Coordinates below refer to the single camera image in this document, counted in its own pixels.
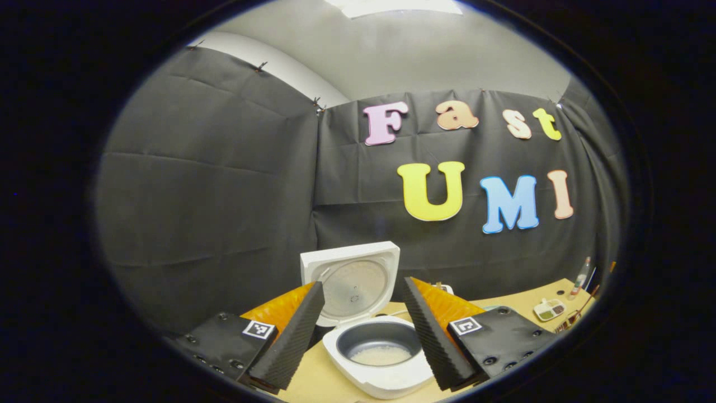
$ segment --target ceiling light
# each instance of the ceiling light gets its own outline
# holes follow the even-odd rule
[[[453,0],[326,0],[349,18],[384,11],[424,10],[463,15]]]

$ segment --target black fabric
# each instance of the black fabric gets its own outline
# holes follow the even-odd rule
[[[97,222],[111,270],[151,324],[181,334],[220,311],[241,314],[301,284],[299,254],[390,240],[399,278],[442,281],[490,298],[576,277],[585,256],[613,259],[626,200],[609,131],[583,104],[480,90],[404,93],[316,116],[295,89],[236,58],[186,49],[147,79],[110,134],[97,180]],[[444,131],[435,106],[466,102],[480,123]],[[397,140],[365,146],[363,108],[405,101]],[[556,119],[548,138],[532,112]],[[504,109],[532,130],[513,137]],[[445,200],[443,161],[460,161],[463,207],[444,222],[410,216],[398,166],[427,163],[432,203]],[[574,215],[556,219],[552,170],[569,175]],[[485,234],[480,180],[510,192],[536,177],[539,225]],[[394,300],[400,300],[397,293]]]
[[[300,285],[311,219],[312,101],[222,52],[185,50],[128,102],[97,179],[97,223],[125,295],[183,333]]]
[[[611,264],[629,227],[631,191],[627,165],[618,133],[582,82],[572,78],[560,104],[584,140],[599,188],[601,219],[597,229],[597,256],[593,259],[596,272],[588,289],[591,292],[597,284],[608,283]]]
[[[437,125],[435,106],[461,100],[480,119],[477,127],[445,131]],[[396,141],[365,146],[367,116],[363,108],[404,101]],[[532,112],[544,108],[555,117],[562,139],[548,138]],[[532,130],[518,139],[507,130],[502,112],[518,110]],[[463,298],[491,298],[536,288],[561,278],[575,278],[586,256],[596,254],[601,205],[614,203],[603,194],[611,184],[600,171],[618,169],[601,158],[600,131],[589,117],[570,105],[569,115],[581,119],[580,130],[554,103],[512,93],[481,90],[405,93],[360,100],[330,108],[319,126],[319,153],[314,216],[318,248],[365,242],[393,241],[401,248],[400,274],[424,281],[442,281]],[[404,206],[398,166],[426,163],[428,199],[447,197],[445,177],[437,170],[444,161],[465,164],[463,207],[444,222],[422,222]],[[567,172],[574,215],[556,219],[556,198],[547,173]],[[533,229],[485,234],[486,193],[480,180],[498,176],[512,192],[522,175],[536,177],[539,225]]]

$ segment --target paint palette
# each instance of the paint palette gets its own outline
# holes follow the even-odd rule
[[[542,298],[542,303],[535,305],[535,315],[540,321],[550,321],[557,316],[560,316],[567,307],[560,300],[549,300]]]

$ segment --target yellow letter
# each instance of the yellow letter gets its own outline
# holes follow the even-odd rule
[[[463,207],[463,183],[460,172],[465,165],[457,161],[443,162],[437,166],[445,174],[447,200],[440,205],[427,200],[427,179],[430,165],[425,163],[407,163],[398,167],[398,175],[403,178],[403,198],[405,209],[413,217],[422,221],[443,221],[457,214]]]
[[[555,141],[562,138],[562,133],[559,133],[559,131],[554,130],[554,127],[552,127],[554,117],[552,115],[548,115],[546,110],[539,108],[538,110],[532,112],[532,116],[539,119],[539,124],[542,125],[542,130],[544,130],[547,137]]]

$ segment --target blue letter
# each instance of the blue letter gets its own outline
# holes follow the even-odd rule
[[[539,219],[535,206],[535,184],[537,179],[534,176],[520,176],[517,179],[515,196],[512,196],[505,182],[497,176],[488,176],[480,181],[480,186],[485,188],[488,194],[488,222],[483,225],[483,232],[495,234],[502,231],[500,212],[509,229],[515,226],[518,213],[520,213],[520,221],[517,223],[517,228],[537,227]]]

